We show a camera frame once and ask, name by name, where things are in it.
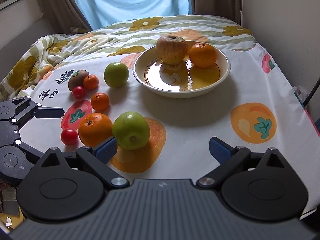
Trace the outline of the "red cherry tomato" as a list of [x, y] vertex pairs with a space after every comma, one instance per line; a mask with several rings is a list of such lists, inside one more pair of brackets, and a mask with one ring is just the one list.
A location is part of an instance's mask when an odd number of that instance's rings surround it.
[[85, 89], [82, 86], [76, 86], [73, 90], [72, 90], [72, 96], [75, 99], [81, 99], [85, 96]]
[[78, 143], [78, 133], [74, 129], [64, 129], [61, 132], [61, 141], [67, 146], [75, 145]]

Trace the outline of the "brown kiwi with sticker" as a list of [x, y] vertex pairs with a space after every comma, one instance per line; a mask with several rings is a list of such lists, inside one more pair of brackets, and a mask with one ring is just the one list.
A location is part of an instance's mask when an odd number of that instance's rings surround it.
[[87, 77], [89, 75], [89, 72], [84, 70], [84, 69], [80, 69], [77, 70], [69, 79], [68, 81], [68, 89], [70, 91], [73, 91], [73, 89], [75, 87], [78, 86], [83, 86], [84, 83], [84, 79], [85, 77]]

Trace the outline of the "small mandarin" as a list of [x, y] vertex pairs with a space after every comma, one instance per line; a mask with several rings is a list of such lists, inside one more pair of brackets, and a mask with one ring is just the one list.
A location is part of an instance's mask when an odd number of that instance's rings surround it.
[[105, 93], [95, 93], [91, 97], [91, 106], [96, 112], [103, 112], [108, 109], [110, 99]]
[[99, 79], [93, 74], [89, 74], [84, 78], [83, 85], [87, 90], [94, 90], [99, 86]]

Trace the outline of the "large orange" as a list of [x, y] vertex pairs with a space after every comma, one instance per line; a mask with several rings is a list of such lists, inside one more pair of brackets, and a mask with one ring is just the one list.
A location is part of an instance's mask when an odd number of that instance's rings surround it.
[[85, 146], [95, 147], [112, 137], [112, 121], [101, 113], [91, 113], [79, 125], [78, 135]]
[[206, 43], [196, 43], [189, 50], [192, 64], [200, 68], [209, 68], [216, 63], [217, 50]]

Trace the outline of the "small green apple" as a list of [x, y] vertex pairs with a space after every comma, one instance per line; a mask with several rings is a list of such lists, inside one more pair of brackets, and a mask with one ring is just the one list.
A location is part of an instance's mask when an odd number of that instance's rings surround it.
[[122, 87], [129, 78], [128, 67], [121, 62], [112, 62], [107, 65], [104, 71], [104, 80], [112, 88]]

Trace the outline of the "large green apple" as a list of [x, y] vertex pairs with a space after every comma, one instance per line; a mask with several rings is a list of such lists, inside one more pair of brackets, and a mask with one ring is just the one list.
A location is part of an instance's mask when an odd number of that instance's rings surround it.
[[149, 141], [150, 127], [144, 116], [137, 112], [125, 112], [112, 125], [112, 134], [124, 150], [143, 148]]

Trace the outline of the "floral striped duvet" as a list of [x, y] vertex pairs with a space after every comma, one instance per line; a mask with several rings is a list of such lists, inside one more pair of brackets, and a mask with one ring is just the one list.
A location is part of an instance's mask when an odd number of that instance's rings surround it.
[[249, 29], [219, 16], [180, 15], [118, 22], [93, 31], [72, 28], [71, 34], [39, 38], [1, 81], [1, 101], [26, 95], [53, 70], [89, 59], [141, 53], [162, 35], [208, 43], [220, 50], [248, 51], [256, 40]]

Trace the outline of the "white plastic bag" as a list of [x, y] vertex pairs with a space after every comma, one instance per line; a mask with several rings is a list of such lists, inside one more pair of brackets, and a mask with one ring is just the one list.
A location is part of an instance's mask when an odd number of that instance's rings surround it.
[[309, 94], [308, 91], [303, 88], [302, 86], [294, 86], [293, 87], [295, 96], [297, 97], [298, 101], [300, 102], [300, 104], [302, 105], [302, 107], [306, 107], [304, 105], [304, 101], [308, 98]]

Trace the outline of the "brown left curtain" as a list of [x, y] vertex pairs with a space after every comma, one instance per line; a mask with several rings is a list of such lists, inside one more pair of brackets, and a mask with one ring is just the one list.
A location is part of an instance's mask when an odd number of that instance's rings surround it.
[[72, 28], [92, 31], [92, 27], [74, 0], [37, 0], [44, 18], [56, 33], [68, 34]]

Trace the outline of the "white fruit print tablecloth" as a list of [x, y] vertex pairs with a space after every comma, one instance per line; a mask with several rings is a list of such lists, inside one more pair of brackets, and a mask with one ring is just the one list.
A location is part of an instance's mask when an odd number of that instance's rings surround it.
[[141, 85], [133, 74], [120, 88], [104, 81], [108, 64], [129, 61], [135, 56], [94, 57], [57, 68], [34, 89], [31, 98], [45, 107], [61, 107], [59, 119], [32, 118], [21, 129], [24, 143], [39, 150], [59, 147], [72, 151], [61, 141], [64, 128], [76, 129], [93, 112], [90, 99], [76, 100], [68, 90], [69, 73], [85, 69], [99, 79], [96, 92], [110, 98], [105, 114], [114, 121], [133, 111], [150, 126], [149, 143], [140, 151], [119, 151], [109, 167], [126, 177], [151, 179], [199, 179], [218, 166], [209, 152], [209, 140], [218, 137], [232, 146], [254, 152], [277, 148], [309, 192], [307, 210], [319, 204], [319, 133], [300, 104], [290, 83], [260, 45], [248, 51], [223, 50], [231, 64], [226, 79], [210, 92], [194, 98], [176, 99], [156, 94]]

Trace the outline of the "cream ceramic fruit bowl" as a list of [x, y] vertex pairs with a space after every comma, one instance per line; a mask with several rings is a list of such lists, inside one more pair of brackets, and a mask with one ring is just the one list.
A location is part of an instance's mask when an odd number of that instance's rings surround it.
[[231, 64], [227, 56], [217, 50], [216, 63], [209, 68], [192, 64], [189, 50], [199, 41], [186, 41], [188, 52], [184, 60], [175, 65], [163, 63], [155, 46], [143, 52], [136, 60], [133, 74], [136, 80], [152, 92], [169, 98], [193, 98], [213, 90], [230, 74]]

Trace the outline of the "large orange in bowl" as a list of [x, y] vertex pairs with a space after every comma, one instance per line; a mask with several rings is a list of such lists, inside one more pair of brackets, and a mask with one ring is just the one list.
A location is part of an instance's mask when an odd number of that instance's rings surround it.
[[196, 43], [189, 50], [192, 64], [200, 68], [209, 68], [216, 63], [217, 50], [206, 43]]

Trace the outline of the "reddish yellow apple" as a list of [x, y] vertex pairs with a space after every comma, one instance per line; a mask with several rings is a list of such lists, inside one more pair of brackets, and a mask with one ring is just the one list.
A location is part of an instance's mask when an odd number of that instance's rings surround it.
[[179, 64], [188, 52], [185, 39], [174, 35], [163, 35], [156, 42], [156, 53], [159, 59], [170, 65]]

